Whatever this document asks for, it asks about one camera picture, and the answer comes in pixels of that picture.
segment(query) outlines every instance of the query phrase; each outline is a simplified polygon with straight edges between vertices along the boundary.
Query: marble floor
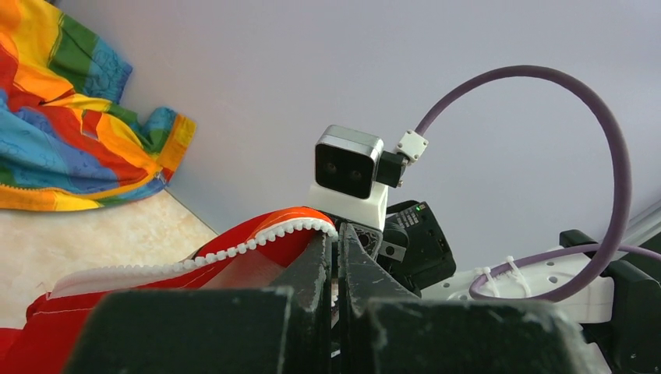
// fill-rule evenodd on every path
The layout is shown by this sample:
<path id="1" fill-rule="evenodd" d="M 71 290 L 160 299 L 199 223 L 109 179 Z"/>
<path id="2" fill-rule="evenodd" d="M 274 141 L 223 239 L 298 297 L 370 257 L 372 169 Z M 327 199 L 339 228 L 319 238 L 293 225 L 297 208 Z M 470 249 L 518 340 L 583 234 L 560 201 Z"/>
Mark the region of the marble floor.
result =
<path id="1" fill-rule="evenodd" d="M 0 327 L 61 277 L 107 265 L 179 261 L 216 235 L 170 194 L 75 213 L 0 210 Z"/>

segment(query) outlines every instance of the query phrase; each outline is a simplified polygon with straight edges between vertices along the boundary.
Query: red fabric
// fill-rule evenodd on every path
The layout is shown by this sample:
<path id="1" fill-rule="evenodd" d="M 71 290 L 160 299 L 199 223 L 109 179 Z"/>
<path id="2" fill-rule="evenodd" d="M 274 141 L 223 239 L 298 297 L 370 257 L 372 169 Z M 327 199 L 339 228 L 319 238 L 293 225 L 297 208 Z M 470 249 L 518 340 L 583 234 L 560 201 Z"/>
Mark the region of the red fabric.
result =
<path id="1" fill-rule="evenodd" d="M 235 247 L 261 229 L 290 217 L 323 217 L 308 208 L 294 208 L 264 214 L 232 228 L 207 243 L 198 256 Z M 294 231 L 274 242 L 258 247 L 269 259 L 284 267 L 305 250 L 314 231 Z M 228 258 L 203 266 L 193 272 L 137 288 L 199 288 L 221 272 L 233 259 Z M 22 331 L 0 330 L 1 374 L 55 374 L 60 373 L 75 346 L 81 329 L 94 306 L 107 292 L 73 295 L 48 300 L 48 294 L 39 297 L 27 309 L 27 323 Z"/>

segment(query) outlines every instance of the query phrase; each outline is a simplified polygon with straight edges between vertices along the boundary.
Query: cable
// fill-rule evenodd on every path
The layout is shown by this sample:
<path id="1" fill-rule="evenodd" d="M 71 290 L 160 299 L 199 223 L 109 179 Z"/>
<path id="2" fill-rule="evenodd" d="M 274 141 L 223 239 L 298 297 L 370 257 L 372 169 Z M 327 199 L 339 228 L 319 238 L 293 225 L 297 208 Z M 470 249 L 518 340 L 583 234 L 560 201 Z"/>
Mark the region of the cable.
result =
<path id="1" fill-rule="evenodd" d="M 624 236 L 624 230 L 627 228 L 629 208 L 631 205 L 631 166 L 627 144 L 624 141 L 617 120 L 610 112 L 610 109 L 601 100 L 599 95 L 580 80 L 555 69 L 533 65 L 508 66 L 485 72 L 450 91 L 450 93 L 440 99 L 440 101 L 429 110 L 418 127 L 415 128 L 415 131 L 418 134 L 423 135 L 432 122 L 434 122 L 438 115 L 447 108 L 448 105 L 452 104 L 459 97 L 469 91 L 482 86 L 485 83 L 493 82 L 494 80 L 516 76 L 548 80 L 566 88 L 581 99 L 581 101 L 588 106 L 590 111 L 592 111 L 597 121 L 602 126 L 604 135 L 606 135 L 606 140 L 608 141 L 610 156 L 613 162 L 613 212 L 602 244 L 592 247 L 592 250 L 595 250 L 598 247 L 596 254 L 592 257 L 588 265 L 576 275 L 576 277 L 572 278 L 569 282 L 559 288 L 532 297 L 534 299 L 559 302 L 579 292 L 595 280 L 604 269 L 606 269 L 610 260 L 613 258 L 613 255 L 617 252 L 618 247 L 620 247 L 622 237 Z M 487 298 L 484 295 L 477 296 L 478 298 Z"/>
<path id="2" fill-rule="evenodd" d="M 576 255 L 578 253 L 593 252 L 599 248 L 599 244 L 586 244 L 586 245 L 577 245 L 575 247 L 557 249 L 555 251 L 539 253 L 530 257 L 525 257 L 523 259 L 517 259 L 514 261 L 514 264 L 517 267 L 523 267 L 532 265 L 534 263 L 541 263 L 542 261 L 548 261 L 550 259 L 556 259 L 558 257 L 564 257 L 569 255 Z M 633 245 L 621 245 L 618 249 L 621 252 L 635 253 L 637 255 L 643 255 L 661 261 L 661 253 L 650 251 L 649 249 L 644 249 L 640 247 L 634 247 Z M 512 267 L 509 263 L 504 263 L 502 265 L 496 266 L 491 270 L 491 276 L 497 277 L 502 273 L 512 270 Z M 480 275 L 473 281 L 471 287 L 468 289 L 468 293 L 475 300 L 503 300 L 503 298 L 492 298 L 490 296 L 482 295 L 479 293 L 479 289 L 486 284 L 486 276 Z M 508 300 L 521 300 L 520 298 L 508 299 Z"/>
<path id="3" fill-rule="evenodd" d="M 418 204 L 420 204 L 420 203 L 415 201 L 415 200 L 402 201 L 401 203 L 396 203 L 396 204 L 393 204 L 393 205 L 389 206 L 388 208 L 386 208 L 386 214 L 399 213 L 403 210 L 407 210 L 408 208 L 410 208 L 412 206 L 416 206 Z"/>

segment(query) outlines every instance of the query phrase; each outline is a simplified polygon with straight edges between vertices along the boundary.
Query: gray wall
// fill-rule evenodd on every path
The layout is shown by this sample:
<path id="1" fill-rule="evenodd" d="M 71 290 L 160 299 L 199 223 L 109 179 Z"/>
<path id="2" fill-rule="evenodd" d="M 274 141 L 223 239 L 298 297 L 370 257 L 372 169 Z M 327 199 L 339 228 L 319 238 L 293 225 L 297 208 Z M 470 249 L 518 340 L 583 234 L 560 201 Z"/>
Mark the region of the gray wall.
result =
<path id="1" fill-rule="evenodd" d="M 661 2 L 62 0 L 135 66 L 124 105 L 170 105 L 199 124 L 171 193 L 216 231 L 301 204 L 329 124 L 388 146 L 443 94 L 510 64 L 563 69 L 621 121 L 632 214 L 661 198 Z M 392 202 L 425 199 L 462 269 L 600 237 L 606 142 L 582 103 L 510 79 L 454 104 Z"/>

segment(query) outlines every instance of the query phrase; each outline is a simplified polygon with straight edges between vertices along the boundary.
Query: white cable tie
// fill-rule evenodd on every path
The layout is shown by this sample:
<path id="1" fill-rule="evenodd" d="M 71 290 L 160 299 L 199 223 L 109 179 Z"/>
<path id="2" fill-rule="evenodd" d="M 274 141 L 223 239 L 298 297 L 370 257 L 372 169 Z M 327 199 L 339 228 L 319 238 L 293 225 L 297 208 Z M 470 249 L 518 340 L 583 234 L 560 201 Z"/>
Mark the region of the white cable tie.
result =
<path id="1" fill-rule="evenodd" d="M 525 280 L 523 273 L 518 269 L 518 266 L 516 266 L 516 264 L 514 263 L 514 257 L 507 256 L 505 260 L 507 261 L 507 263 L 510 264 L 510 267 L 512 268 L 514 279 L 518 284 L 520 284 L 523 287 L 523 292 L 525 294 L 525 297 L 526 298 L 532 297 L 532 291 L 530 291 L 530 286 L 528 286 L 528 282 Z"/>
<path id="2" fill-rule="evenodd" d="M 482 269 L 482 273 L 486 275 L 486 284 L 488 284 L 491 288 L 491 291 L 493 291 L 493 296 L 496 296 L 497 298 L 500 297 L 500 292 L 498 292 L 498 287 L 496 286 L 496 281 L 493 280 L 493 277 L 491 277 L 491 268 L 490 267 L 484 267 Z"/>

